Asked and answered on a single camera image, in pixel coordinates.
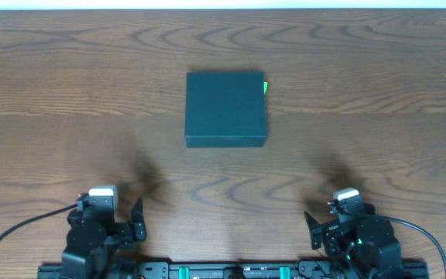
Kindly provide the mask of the dark green box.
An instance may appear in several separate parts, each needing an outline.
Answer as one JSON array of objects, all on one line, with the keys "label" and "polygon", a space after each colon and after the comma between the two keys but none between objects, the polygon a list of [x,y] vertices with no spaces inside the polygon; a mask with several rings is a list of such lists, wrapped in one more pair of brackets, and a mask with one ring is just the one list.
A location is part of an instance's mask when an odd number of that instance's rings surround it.
[{"label": "dark green box", "polygon": [[186,146],[264,146],[268,136],[264,81],[262,72],[187,73]]}]

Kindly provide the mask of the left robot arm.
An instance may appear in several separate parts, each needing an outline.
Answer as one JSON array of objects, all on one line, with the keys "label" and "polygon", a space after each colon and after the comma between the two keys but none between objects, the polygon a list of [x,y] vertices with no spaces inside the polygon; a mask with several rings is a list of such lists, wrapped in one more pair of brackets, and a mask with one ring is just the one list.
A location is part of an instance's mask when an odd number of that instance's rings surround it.
[{"label": "left robot arm", "polygon": [[146,240],[142,199],[138,198],[127,222],[115,221],[112,196],[83,195],[67,221],[70,231],[58,277],[65,279],[137,278],[134,260],[118,255]]}]

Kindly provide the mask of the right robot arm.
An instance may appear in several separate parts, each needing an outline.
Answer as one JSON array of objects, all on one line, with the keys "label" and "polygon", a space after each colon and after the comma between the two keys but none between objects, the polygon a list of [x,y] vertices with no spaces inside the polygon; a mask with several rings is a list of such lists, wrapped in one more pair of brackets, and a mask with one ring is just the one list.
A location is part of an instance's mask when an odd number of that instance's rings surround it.
[{"label": "right robot arm", "polygon": [[311,247],[330,259],[329,278],[403,278],[401,245],[390,222],[370,214],[339,212],[320,224],[305,212]]}]

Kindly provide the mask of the green Haribo gummy bag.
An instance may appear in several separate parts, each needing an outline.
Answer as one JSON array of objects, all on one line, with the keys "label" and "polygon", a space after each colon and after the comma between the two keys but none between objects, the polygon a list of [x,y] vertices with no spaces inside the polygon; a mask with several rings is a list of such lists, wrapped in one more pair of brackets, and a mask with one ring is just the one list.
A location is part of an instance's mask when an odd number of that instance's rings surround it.
[{"label": "green Haribo gummy bag", "polygon": [[268,89],[268,82],[264,81],[263,82],[263,92],[264,92],[264,94],[267,93],[267,89]]}]

